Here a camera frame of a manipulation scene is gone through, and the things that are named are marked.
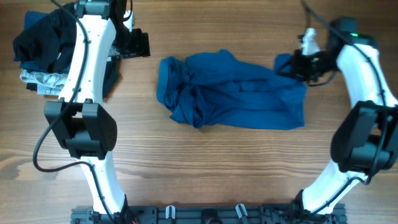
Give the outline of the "blue polo shirt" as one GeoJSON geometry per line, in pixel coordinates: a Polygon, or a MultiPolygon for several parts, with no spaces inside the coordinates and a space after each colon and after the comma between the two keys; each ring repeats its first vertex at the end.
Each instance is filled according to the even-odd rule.
{"type": "Polygon", "coordinates": [[[197,129],[214,124],[301,128],[307,87],[277,74],[291,58],[291,54],[279,54],[269,69],[240,61],[225,49],[183,61],[167,57],[159,64],[156,97],[172,120],[197,129]]]}

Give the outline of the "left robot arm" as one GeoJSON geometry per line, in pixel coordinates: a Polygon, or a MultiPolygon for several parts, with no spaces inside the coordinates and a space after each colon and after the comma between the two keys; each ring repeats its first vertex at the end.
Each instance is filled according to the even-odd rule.
{"type": "Polygon", "coordinates": [[[38,140],[32,160],[37,170],[46,173],[82,168],[93,205],[73,209],[71,223],[138,223],[114,167],[118,129],[103,108],[103,82],[110,57],[150,56],[149,36],[133,27],[129,1],[77,1],[71,17],[77,31],[70,71],[58,100],[45,104],[49,126],[38,140]],[[75,162],[57,168],[39,166],[39,149],[49,132],[75,162]]]}

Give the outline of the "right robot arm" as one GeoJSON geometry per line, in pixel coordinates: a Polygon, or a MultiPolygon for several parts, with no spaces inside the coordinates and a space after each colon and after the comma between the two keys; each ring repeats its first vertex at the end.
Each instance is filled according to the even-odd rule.
{"type": "Polygon", "coordinates": [[[397,99],[384,78],[376,41],[359,34],[353,18],[340,17],[326,27],[325,51],[315,29],[308,27],[299,36],[300,49],[277,71],[310,86],[317,86],[326,72],[341,72],[351,102],[332,137],[330,162],[290,203],[289,219],[298,222],[324,222],[353,187],[368,185],[397,160],[397,99]]]}

